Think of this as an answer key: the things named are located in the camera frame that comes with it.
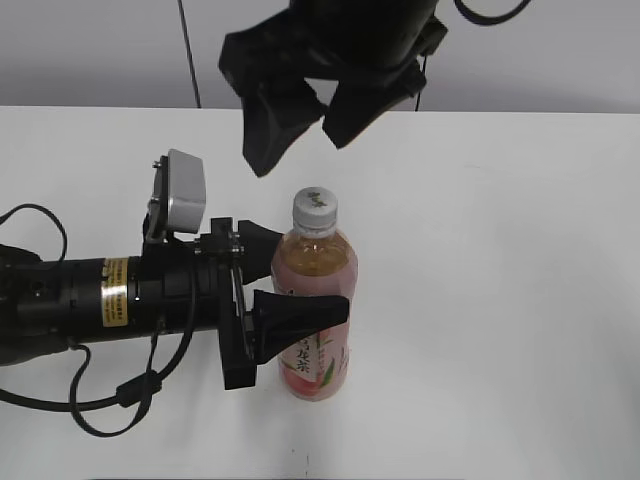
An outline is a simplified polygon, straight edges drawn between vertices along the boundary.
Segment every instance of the gray wall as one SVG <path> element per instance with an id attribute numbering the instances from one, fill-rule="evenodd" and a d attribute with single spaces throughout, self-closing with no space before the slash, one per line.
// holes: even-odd
<path id="1" fill-rule="evenodd" d="M 516 1 L 468 3 L 491 14 Z M 216 67 L 224 34 L 287 3 L 184 0 L 205 107 L 239 106 Z M 450 33 L 422 109 L 640 113 L 640 2 L 533 0 L 495 28 L 452 0 L 438 16 Z M 194 106 L 176 1 L 0 0 L 0 104 Z"/>

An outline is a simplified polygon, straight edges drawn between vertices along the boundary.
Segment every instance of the black cable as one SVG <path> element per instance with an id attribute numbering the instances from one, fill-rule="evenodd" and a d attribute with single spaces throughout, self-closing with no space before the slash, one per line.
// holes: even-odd
<path id="1" fill-rule="evenodd" d="M 202 108 L 202 102 L 200 101 L 200 88 L 198 88 L 198 79 L 196 77 L 196 67 L 193 63 L 193 54 L 191 53 L 191 41 L 189 40 L 187 17 L 184 13 L 184 5 L 182 4 L 182 0 L 178 0 L 178 10 L 180 11 L 180 24 L 182 25 L 184 46 L 187 50 L 187 61 L 189 62 L 189 73 L 191 74 L 191 86 L 193 87 L 193 95 L 196 98 L 196 107 Z"/>
<path id="2" fill-rule="evenodd" d="M 4 215 L 0 216 L 0 225 L 2 225 L 4 222 L 9 220 L 16 212 L 19 212 L 20 210 L 27 210 L 27 209 L 37 210 L 38 212 L 43 213 L 44 215 L 49 217 L 49 220 L 51 220 L 55 224 L 55 226 L 58 228 L 58 231 L 60 232 L 60 235 L 62 235 L 62 253 L 60 253 L 60 258 L 58 258 L 58 261 L 52 267 L 52 268 L 55 268 L 58 265 L 60 265 L 64 261 L 64 258 L 67 256 L 68 240 L 67 240 L 67 232 L 65 231 L 64 226 L 62 225 L 62 222 L 58 219 L 58 217 L 56 217 L 53 214 L 51 210 L 43 207 L 42 205 L 37 205 L 35 203 L 23 203 L 22 205 L 18 205 L 17 207 L 9 210 Z"/>
<path id="3" fill-rule="evenodd" d="M 80 384 L 80 379 L 84 374 L 85 370 L 89 366 L 89 362 L 91 361 L 91 350 L 85 345 L 74 345 L 72 347 L 73 350 L 82 350 L 85 353 L 85 359 L 76 374 L 71 381 L 71 386 L 69 388 L 69 405 L 71 406 L 71 416 L 75 420 L 82 430 L 93 435 L 94 437 L 100 438 L 110 438 L 117 437 L 118 435 L 122 435 L 125 432 L 128 432 L 133 427 L 135 427 L 149 412 L 149 408 L 151 408 L 151 401 L 153 399 L 153 390 L 151 387 L 152 377 L 153 377 L 153 357 L 156 353 L 156 348 L 158 346 L 158 335 L 160 334 L 160 322 L 158 321 L 156 325 L 156 329 L 151 336 L 151 352 L 149 352 L 149 358 L 147 359 L 147 368 L 145 369 L 144 374 L 142 375 L 142 394 L 140 398 L 140 402 L 138 403 L 138 408 L 136 410 L 136 414 L 134 415 L 129 425 L 126 427 L 117 430 L 115 432 L 103 432 L 93 427 L 85 420 L 85 418 L 80 413 L 78 409 L 78 386 Z"/>
<path id="4" fill-rule="evenodd" d="M 427 56 L 424 56 L 422 60 L 422 76 L 424 77 L 425 72 L 427 71 Z M 416 112 L 420 110 L 420 100 L 422 100 L 422 90 L 418 92 L 418 99 L 416 100 Z"/>
<path id="5" fill-rule="evenodd" d="M 182 332 L 182 338 L 180 339 L 180 343 L 178 344 L 178 348 L 175 353 L 165 365 L 165 367 L 160 370 L 160 379 L 164 380 L 167 378 L 178 366 L 178 364 L 182 361 L 184 354 L 187 352 L 189 348 L 189 344 L 191 343 L 191 337 L 193 337 L 193 332 L 196 326 L 196 310 L 198 303 L 198 282 L 196 277 L 195 265 L 193 264 L 193 252 L 192 250 L 185 245 L 184 242 L 178 240 L 173 235 L 169 235 L 167 238 L 169 243 L 176 244 L 180 246 L 188 256 L 187 262 L 189 265 L 189 291 L 190 291 L 190 302 L 189 302 L 189 313 L 187 316 L 187 323 L 184 327 L 184 331 Z"/>
<path id="6" fill-rule="evenodd" d="M 527 5 L 531 3 L 531 0 L 521 0 L 516 8 L 514 8 L 510 12 L 505 13 L 504 15 L 498 15 L 496 17 L 488 17 L 486 15 L 475 12 L 474 10 L 471 10 L 463 0 L 453 0 L 453 3 L 458 8 L 458 11 L 462 14 L 462 16 L 469 20 L 471 23 L 480 25 L 482 27 L 491 27 L 508 22 L 512 18 L 519 15 L 520 12 L 522 12 L 527 7 Z"/>
<path id="7" fill-rule="evenodd" d="M 71 412 L 71 406 L 68 402 L 50 402 L 47 400 L 38 400 L 35 398 L 23 397 L 22 395 L 16 395 L 15 393 L 7 392 L 0 389 L 0 401 L 10 403 L 18 407 L 30 408 L 31 410 L 43 410 L 45 412 Z M 103 398 L 102 400 L 94 400 L 92 402 L 78 403 L 78 409 L 82 412 L 88 412 L 91 410 L 101 410 L 103 408 L 111 407 L 118 403 L 118 399 L 114 396 L 109 398 Z"/>

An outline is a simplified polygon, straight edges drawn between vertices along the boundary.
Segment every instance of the robotic arm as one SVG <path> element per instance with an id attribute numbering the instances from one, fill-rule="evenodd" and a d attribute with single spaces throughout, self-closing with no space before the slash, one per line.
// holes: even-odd
<path id="1" fill-rule="evenodd" d="M 531 0 L 498 17 L 454 0 L 477 25 L 504 23 Z M 265 22 L 226 36 L 219 67 L 242 99 L 244 156 L 258 176 L 324 116 L 322 128 L 337 148 L 427 84 L 426 57 L 447 34 L 435 17 L 438 0 L 291 0 Z M 424 57 L 420 70 L 417 58 Z M 335 80 L 329 105 L 306 78 Z"/>

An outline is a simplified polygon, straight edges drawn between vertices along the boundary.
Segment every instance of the bottle label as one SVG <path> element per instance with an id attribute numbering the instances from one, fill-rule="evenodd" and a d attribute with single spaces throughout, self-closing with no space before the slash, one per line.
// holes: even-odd
<path id="1" fill-rule="evenodd" d="M 326 277 L 304 277 L 293 274 L 276 259 L 274 290 L 280 295 L 343 295 L 353 297 L 356 273 L 354 265 Z M 283 351 L 280 366 L 289 386 L 305 397 L 321 395 L 333 385 L 339 386 L 349 362 L 348 324 L 323 330 Z"/>
<path id="2" fill-rule="evenodd" d="M 295 372 L 307 382 L 315 382 L 318 378 L 318 370 L 321 370 L 319 350 L 316 342 L 318 335 L 312 335 L 292 345 L 282 352 L 280 361 L 282 365 Z"/>

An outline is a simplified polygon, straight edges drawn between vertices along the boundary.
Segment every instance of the white bottle cap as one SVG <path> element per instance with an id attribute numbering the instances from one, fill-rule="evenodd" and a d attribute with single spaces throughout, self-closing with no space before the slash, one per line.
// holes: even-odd
<path id="1" fill-rule="evenodd" d="M 293 200 L 293 229 L 307 238 L 324 238 L 336 231 L 338 199 L 326 188 L 300 190 Z"/>

